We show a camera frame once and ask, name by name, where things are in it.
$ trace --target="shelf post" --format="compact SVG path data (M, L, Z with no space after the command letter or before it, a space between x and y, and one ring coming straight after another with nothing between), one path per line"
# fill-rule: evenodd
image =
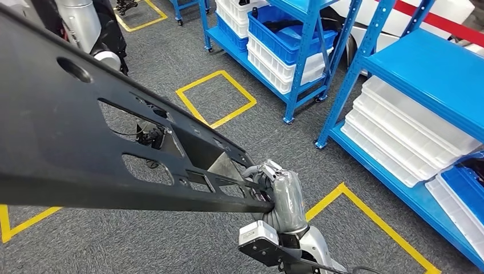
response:
M336 69L338 68L338 64L340 63L341 56L346 48L346 43L349 38L349 34L351 33L351 29L353 28L354 22L356 20L356 15L360 10L362 0L352 0L349 6L348 16L346 16L345 24L343 30L341 31L340 37L338 42L336 43L336 48L333 50L333 55L331 57L331 61L327 62L325 59L325 73L326 78L324 79L324 84L326 85L326 89L318 94L318 100L322 101L326 99L328 96L328 90L333 80L334 74L336 73Z
M308 14L302 22L302 37L296 62L296 71L294 72L289 100L287 101L286 112L283 117L283 121L286 124L291 124L294 121L294 110L296 108L297 96L301 89L301 78L303 77L304 66L308 57L309 45L316 29L316 20L319 18L319 3L320 0L309 0Z
M340 90L334 99L333 106L331 107L328 117L326 118L321 133L318 139L314 141L314 146L316 148L321 149L326 146L328 136L336 125L337 119L341 114L341 110L343 109L351 90L353 89L354 83L356 82L360 71L363 69L364 59L370 56L372 53L377 43L378 36L383 29L385 21L390 15L390 11L392 10L395 1L396 0L381 0L378 4L377 10L373 15L372 21L370 22L370 26L366 31L363 41L361 42L361 46L356 51L353 62L351 63L348 72L345 75L345 79L341 84Z
M420 2L420 5L415 9L413 16L401 37L406 36L420 27L420 24L424 21L434 3L435 0L422 0L422 2Z
M207 20L207 0L198 0L199 10L200 10L200 20L203 27L203 37L205 40L205 49L211 50L212 45L210 44L210 37L207 35L208 30L208 20Z

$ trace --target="white plastic bin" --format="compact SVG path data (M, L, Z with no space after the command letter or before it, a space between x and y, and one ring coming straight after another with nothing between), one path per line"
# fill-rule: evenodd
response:
M227 10L235 20L238 20L242 23L249 22L247 13L252 11L254 7L259 8L269 4L265 0L251 0L249 4L244 6L239 5L239 0L217 0L216 2L217 6L221 3L225 10Z
M384 101L372 90L363 88L361 95L353 103L365 113L378 119L383 127L418 151L434 166L445 168L461 157L459 151L448 146L445 147L431 134L421 131L402 112Z
M456 157L467 155L481 145L472 136L456 128L376 76L371 77L363 84L363 92L377 98L381 104L391 108L394 114L414 128L409 131L401 131L402 138L411 140L410 144L415 142L415 144L412 144L414 148L420 149L426 147L427 144L432 146L430 143L433 142L453 154L453 157L450 155L439 156L441 150L437 148L423 151L428 158L436 158L444 166L448 166L449 161L452 162Z
M256 53L257 56L267 64L274 73L279 75L279 77L288 82L294 78L294 71L296 70L296 64L294 65L287 65L282 61L276 54L274 54L267 46L265 46L260 40L258 40L253 34L249 32L249 42L247 47L252 49L253 53ZM333 51L333 48L327 51L328 55ZM324 68L324 59L322 57L322 53L312 55L308 59L306 59L306 65L304 66L304 71L310 71L315 67L323 65Z
M248 60L281 94L291 91L296 65L286 65L253 36L249 36L247 50L249 51ZM302 73L301 85L320 79L323 71L322 53L308 57Z
M215 12L227 23L239 38L246 38L249 33L249 18L247 13L253 7L268 5L266 1L257 1L250 4L239 6L238 1L234 0L215 0L217 9Z
M247 33L249 32L249 21L241 21L235 19L229 12L228 7L225 4L215 0L217 3L217 9L215 12L223 19L225 23L237 34L239 38L247 37Z
M430 179L441 170L421 158L417 151L401 142L398 137L391 134L370 115L360 110L358 106L354 106L353 110L346 115L346 119L350 120L380 149L401 163L403 168L416 177L416 180L408 182L409 187L413 187L419 181Z
M484 225L461 198L456 195L452 188L447 185L440 174L434 180L426 183L425 187L477 254L484 259Z
M408 170L403 168L401 163L379 148L378 145L369 139L363 131L357 128L350 119L346 119L345 124L341 127L341 132L387 170L392 170L392 174L406 186L412 186L415 185L415 182L418 182L415 175L411 174Z
M249 51L248 60L251 62L259 72L271 83L281 94L286 94L291 91L293 78L282 78L269 64L265 63L263 59L254 50L247 46ZM308 59L317 59L317 54L309 57ZM324 70L324 63L320 63L316 67L312 67L311 70L304 69L301 78L301 85L316 81L322 77Z

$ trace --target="black cable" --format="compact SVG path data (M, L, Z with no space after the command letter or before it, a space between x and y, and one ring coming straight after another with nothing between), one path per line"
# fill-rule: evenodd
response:
M309 260L305 260L305 259L299 259L299 261L302 262L302 263L305 263L305 264L309 264L313 267L317 267L317 268L322 269L322 270L333 272L335 274L358 274L358 272L360 270L366 270L366 271L369 271L369 272L373 272L375 274L383 274L382 272L377 271L373 268L369 268L369 267L354 267L353 270L350 273L350 272L341 271L341 270L338 270L338 269L335 269L335 268L332 268L332 267L327 267L326 265L321 265L321 264L315 263L314 261L309 261Z
M133 133L133 134L122 133L122 132L119 132L119 131L115 131L115 130L113 130L112 128L110 128L110 130L111 130L112 132L116 133L116 134L119 134L119 135L124 135L124 136L134 136L134 135L138 135L138 134L140 134L141 132L143 132L143 131L146 129L146 127L147 127L147 126L148 126L148 124L146 124L146 125L143 127L143 129L141 129L141 130L140 130L140 131L138 131L137 133Z

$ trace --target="yellow floor marking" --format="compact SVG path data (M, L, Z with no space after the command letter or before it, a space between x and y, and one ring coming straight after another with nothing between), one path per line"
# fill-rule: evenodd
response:
M402 236L400 236L394 229L391 228L385 221L383 221L371 208L363 203L346 185L341 183L319 203L312 207L306 213L307 221L312 220L318 213L326 208L332 201L338 198L341 194L346 195L364 214L375 222L388 236L390 236L401 248L403 248L415 261L425 268L425 274L439 274L441 271L422 256L414 247L412 247Z
M132 32L132 31L135 31L135 30L140 30L144 27L147 27L147 26L151 26L153 25L154 23L158 23L162 20L165 20L167 19L168 17L166 16L166 14L164 14L160 9L158 9L157 6L155 6L155 4L153 4L150 0L144 0L146 2L146 4L148 4L156 13L158 13L158 15L160 15L160 18L157 18L153 21L149 21L148 23L144 23L142 25L139 25L137 27L129 27L122 19L120 16L118 16L117 14L114 14L116 16L116 20L118 20L118 23L124 27L124 29L126 31L129 31L129 32Z
M0 204L0 230L2 232L2 242L6 243L10 241L10 239L12 239L12 237L19 232L56 213L61 208L62 207L50 207L29 220L26 220L18 226L10 229L9 207L5 204Z
M198 110L195 108L195 106L193 106L192 102L190 102L190 100L188 100L188 98L185 96L184 92L193 88L193 87L195 87L196 85L201 84L201 83L203 83L207 80L210 80L210 79L212 79L212 78L214 78L215 76L218 76L218 75L222 75L223 77L225 77L225 79L227 79L238 91L240 91L240 93L242 93L242 95L244 95L249 100L249 102L247 104L241 106L237 110L233 111L229 115L225 116L224 118L218 120L217 122L215 122L213 124L208 124L208 122L202 117L202 115L198 112ZM247 90L245 90L239 83L237 83L237 81L235 81L235 79L233 79L225 70L215 71L212 74L209 74L209 75L207 75L207 76L205 76L201 79L198 79L197 81L195 81L193 83L190 83L190 84L178 89L176 91L176 93L180 97L181 101L183 101L183 103L188 107L190 112L192 112L193 116L195 116L198 120L202 121L203 123L209 125L211 128L217 128L217 127L221 126L222 124L228 122L229 120L233 119L234 117L240 115L242 112L244 112L244 111L248 110L249 108L253 107L257 103L256 98L254 98L250 93L248 93Z

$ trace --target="blue metal shelf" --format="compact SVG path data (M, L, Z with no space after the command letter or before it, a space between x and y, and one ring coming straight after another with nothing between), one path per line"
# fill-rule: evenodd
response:
M318 10L328 7L329 5L338 1L339 0L318 0ZM302 22L308 20L310 0L268 0L268 2L273 6L279 7Z
M246 70L248 70L252 75L254 75L262 84L264 84L268 89L270 89L274 94L276 94L282 101L287 103L289 101L289 94L281 94L267 79L254 67L254 65L247 59L248 52L240 52L239 48L232 43L232 41L227 37L227 35L220 30L218 26L212 27L207 30L207 35L210 36L223 50L225 50L233 59L235 59L239 64L241 64ZM314 82L306 83L298 90L299 94L303 93L307 89L311 88L318 82L322 82L325 78L323 75L322 79L316 80ZM314 96L321 93L326 89L326 86L319 87L316 91L305 96L301 100L297 101L297 104L302 105Z
M352 157L358 160L358 162L413 209L413 211L426 220L430 226L462 252L462 254L464 254L477 267L484 269L484 261L482 261L479 255L477 255L472 246L467 242L459 229L455 226L452 220L450 220L425 186L423 184L418 184L413 188L405 186L341 132L340 129L343 122L339 123L333 130L331 130L331 138L344 148L344 150L349 152Z
M484 115L477 107L478 102L484 102L484 58L418 29L364 58L362 65L484 142Z
M428 222L437 232L484 271L484 261L444 213L423 184L407 188L376 160L347 138L336 124L360 71L380 77L389 85L432 110L456 127L484 142L482 79L484 59L440 37L419 29L435 0L422 0L402 38L374 53L396 0L380 0L378 8L356 52L334 104L326 118L317 148L329 137L355 157L366 169Z
M267 86L274 94L276 94L282 101L286 103L286 110L284 113L283 121L291 124L294 120L295 109L302 106L305 102L311 99L323 100L326 98L327 90L331 84L331 81L336 72L338 63L346 48L346 42L348 40L351 28L354 25L356 14L358 13L362 0L352 0L349 7L350 12L345 20L344 28L340 38L337 41L334 48L331 60L326 53L326 46L323 26L321 23L321 17L319 15L320 8L331 5L338 0L274 0L271 1L273 6L286 12L296 18L300 18L302 21L302 35L297 54L296 68L294 71L294 78L292 82L291 91L287 94L280 94L272 84L270 84L259 71L247 60L248 53L241 53L237 50L237 47L228 37L217 27L210 28L208 25L207 15L205 12L207 0L199 0L200 5L200 19L204 30L205 49L211 52L212 45L210 39L213 39L217 44L224 49L229 55L237 60L243 67L245 67L251 74L253 74L258 80L260 80L265 86ZM306 64L306 58L309 56L310 42L313 39L314 31L317 31L318 38L321 41L321 49L323 59L326 64L322 78L301 85L301 79L303 76L304 66ZM321 86L311 91L309 94L305 94L303 98L299 99L300 95L306 92L309 88L314 87L315 84L321 83Z

